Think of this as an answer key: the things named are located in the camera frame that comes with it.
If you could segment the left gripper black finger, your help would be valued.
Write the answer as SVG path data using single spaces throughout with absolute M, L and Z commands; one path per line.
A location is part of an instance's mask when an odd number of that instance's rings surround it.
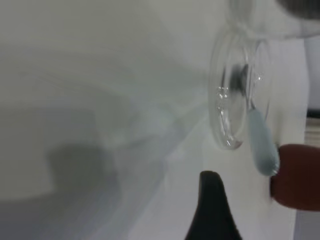
M 202 171 L 199 175 L 198 202 L 187 240 L 241 240 L 220 175 Z

